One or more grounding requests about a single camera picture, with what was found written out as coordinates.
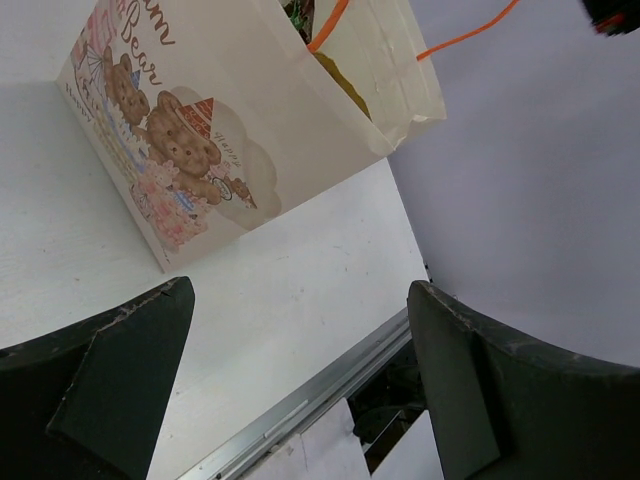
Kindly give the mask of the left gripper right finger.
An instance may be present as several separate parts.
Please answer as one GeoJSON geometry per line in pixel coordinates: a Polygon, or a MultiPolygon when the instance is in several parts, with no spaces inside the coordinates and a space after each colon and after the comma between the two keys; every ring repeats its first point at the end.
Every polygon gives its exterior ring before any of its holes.
{"type": "Polygon", "coordinates": [[[635,479],[639,371],[476,312],[425,281],[408,318],[448,479],[635,479]]]}

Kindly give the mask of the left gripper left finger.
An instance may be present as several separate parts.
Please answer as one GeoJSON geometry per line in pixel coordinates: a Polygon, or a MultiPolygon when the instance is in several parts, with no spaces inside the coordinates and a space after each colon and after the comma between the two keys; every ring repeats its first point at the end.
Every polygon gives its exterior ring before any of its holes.
{"type": "Polygon", "coordinates": [[[175,277],[2,349],[2,478],[146,478],[194,306],[175,277]]]}

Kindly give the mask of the yellow chips bag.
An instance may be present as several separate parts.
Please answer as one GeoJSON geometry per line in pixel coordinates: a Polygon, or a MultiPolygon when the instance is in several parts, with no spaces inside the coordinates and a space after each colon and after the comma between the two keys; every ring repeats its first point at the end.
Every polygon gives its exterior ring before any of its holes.
{"type": "Polygon", "coordinates": [[[358,94],[353,84],[341,73],[336,62],[320,51],[313,53],[314,58],[331,76],[335,83],[346,93],[346,95],[356,104],[362,113],[371,119],[369,109],[364,99],[358,94]]]}

